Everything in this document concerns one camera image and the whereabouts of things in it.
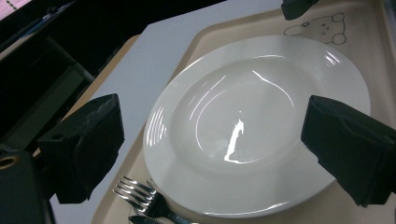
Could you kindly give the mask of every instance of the cartoon bear drawing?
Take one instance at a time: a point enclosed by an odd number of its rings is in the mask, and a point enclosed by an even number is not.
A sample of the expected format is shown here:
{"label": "cartoon bear drawing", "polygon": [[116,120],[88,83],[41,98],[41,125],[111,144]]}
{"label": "cartoon bear drawing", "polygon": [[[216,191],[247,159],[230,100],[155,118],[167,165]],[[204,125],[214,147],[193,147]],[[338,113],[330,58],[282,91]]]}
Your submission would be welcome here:
{"label": "cartoon bear drawing", "polygon": [[320,17],[291,26],[285,30],[284,35],[297,35],[315,39],[324,44],[342,45],[347,42],[344,18],[345,15],[341,12],[332,16]]}

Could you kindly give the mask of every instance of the tray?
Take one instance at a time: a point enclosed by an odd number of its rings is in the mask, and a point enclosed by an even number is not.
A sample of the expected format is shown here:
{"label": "tray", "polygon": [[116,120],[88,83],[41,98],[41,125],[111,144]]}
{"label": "tray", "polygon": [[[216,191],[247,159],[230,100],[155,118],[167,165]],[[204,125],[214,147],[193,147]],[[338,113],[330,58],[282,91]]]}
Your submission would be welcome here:
{"label": "tray", "polygon": [[[396,62],[391,29],[382,1],[321,0],[298,20],[285,21],[274,10],[207,27],[191,42],[173,75],[209,51],[259,35],[298,35],[329,44],[344,53],[361,71],[371,97],[372,117],[396,128]],[[142,152],[143,131],[134,142],[116,178],[122,175],[150,180]],[[199,223],[394,223],[396,197],[385,205],[358,207],[334,182],[318,195],[270,216],[226,219],[195,214],[169,200],[179,214]],[[109,189],[92,223],[127,223],[134,209]],[[163,223],[171,223],[160,218]]]}

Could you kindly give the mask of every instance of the fork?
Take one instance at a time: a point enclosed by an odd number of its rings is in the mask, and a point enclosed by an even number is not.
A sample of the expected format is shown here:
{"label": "fork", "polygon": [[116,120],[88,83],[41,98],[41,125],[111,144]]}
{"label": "fork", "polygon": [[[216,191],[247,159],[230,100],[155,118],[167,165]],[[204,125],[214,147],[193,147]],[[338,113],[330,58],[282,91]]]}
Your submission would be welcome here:
{"label": "fork", "polygon": [[123,175],[113,191],[123,200],[148,217],[166,217],[176,224],[191,224],[189,220],[174,213],[160,192],[147,181],[143,185]]}

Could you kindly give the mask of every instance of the plate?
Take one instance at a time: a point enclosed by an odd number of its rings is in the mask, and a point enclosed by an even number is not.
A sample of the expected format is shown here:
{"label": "plate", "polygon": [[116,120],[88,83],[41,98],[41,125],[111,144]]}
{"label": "plate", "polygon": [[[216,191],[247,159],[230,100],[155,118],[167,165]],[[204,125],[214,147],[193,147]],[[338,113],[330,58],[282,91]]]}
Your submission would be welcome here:
{"label": "plate", "polygon": [[370,113],[361,73],[328,45],[269,35],[215,49],[152,108],[143,145],[149,174],[169,199],[213,217],[293,207],[334,181],[300,140],[311,95]]}

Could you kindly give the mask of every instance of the fork tines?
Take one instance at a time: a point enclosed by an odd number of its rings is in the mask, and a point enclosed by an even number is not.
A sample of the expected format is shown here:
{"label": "fork tines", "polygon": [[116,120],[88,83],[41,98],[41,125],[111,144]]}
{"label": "fork tines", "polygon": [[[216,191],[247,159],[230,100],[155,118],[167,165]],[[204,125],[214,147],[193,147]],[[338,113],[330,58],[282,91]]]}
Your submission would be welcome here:
{"label": "fork tines", "polygon": [[157,192],[149,182],[148,185],[149,187],[123,175],[122,180],[119,180],[116,185],[118,190],[113,189],[113,191],[137,210],[144,213]]}

